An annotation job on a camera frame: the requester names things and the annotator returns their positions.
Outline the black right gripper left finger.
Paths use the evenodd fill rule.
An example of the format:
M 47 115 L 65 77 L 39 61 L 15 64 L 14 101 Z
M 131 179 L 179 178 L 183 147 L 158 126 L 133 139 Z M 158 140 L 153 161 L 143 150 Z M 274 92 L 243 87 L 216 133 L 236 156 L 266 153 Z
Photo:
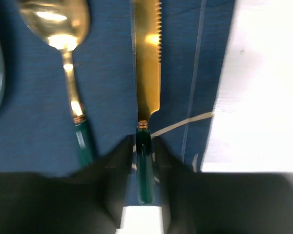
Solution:
M 96 162 L 73 173 L 72 178 L 95 184 L 95 201 L 115 230 L 121 227 L 127 178 L 131 172 L 134 136 L 125 136 Z

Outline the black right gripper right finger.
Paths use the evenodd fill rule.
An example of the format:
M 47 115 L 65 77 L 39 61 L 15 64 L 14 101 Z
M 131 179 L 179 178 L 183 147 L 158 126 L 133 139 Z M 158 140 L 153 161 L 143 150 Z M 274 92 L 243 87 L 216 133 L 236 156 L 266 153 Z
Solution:
M 192 204 L 198 194 L 193 187 L 194 172 L 170 151 L 159 136 L 152 143 L 160 180 L 164 231 L 198 232 L 201 224 Z

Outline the blue fabric placemat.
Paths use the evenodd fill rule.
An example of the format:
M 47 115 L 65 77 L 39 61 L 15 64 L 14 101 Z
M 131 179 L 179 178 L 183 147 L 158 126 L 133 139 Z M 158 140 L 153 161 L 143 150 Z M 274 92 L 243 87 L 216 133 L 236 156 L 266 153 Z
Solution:
M 132 7 L 127 0 L 88 5 L 91 27 L 74 51 L 75 76 L 96 154 L 104 156 L 137 125 Z M 186 119 L 213 110 L 234 7 L 233 0 L 162 1 L 161 106 L 150 131 L 191 168 L 201 165 L 211 118 Z M 27 28 L 14 0 L 0 0 L 0 44 L 0 173 L 71 175 L 80 164 L 60 53 Z

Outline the gold spoon dark handle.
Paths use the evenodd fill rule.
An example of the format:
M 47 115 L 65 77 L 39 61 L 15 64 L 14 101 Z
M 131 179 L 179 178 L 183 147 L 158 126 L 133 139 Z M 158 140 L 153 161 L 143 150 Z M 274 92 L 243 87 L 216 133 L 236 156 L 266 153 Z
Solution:
M 19 0 L 18 9 L 27 27 L 63 59 L 69 110 L 78 141 L 81 166 L 94 162 L 95 147 L 79 97 L 74 75 L 73 51 L 86 38 L 90 27 L 88 4 L 84 0 Z

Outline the gold knife dark handle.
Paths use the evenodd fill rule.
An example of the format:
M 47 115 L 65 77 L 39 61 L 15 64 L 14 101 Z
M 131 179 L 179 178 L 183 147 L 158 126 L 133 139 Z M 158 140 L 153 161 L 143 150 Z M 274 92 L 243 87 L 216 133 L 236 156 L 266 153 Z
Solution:
M 159 0 L 134 0 L 132 8 L 138 108 L 137 192 L 140 204 L 150 205 L 154 201 L 154 173 L 149 119 L 160 110 L 162 3 Z

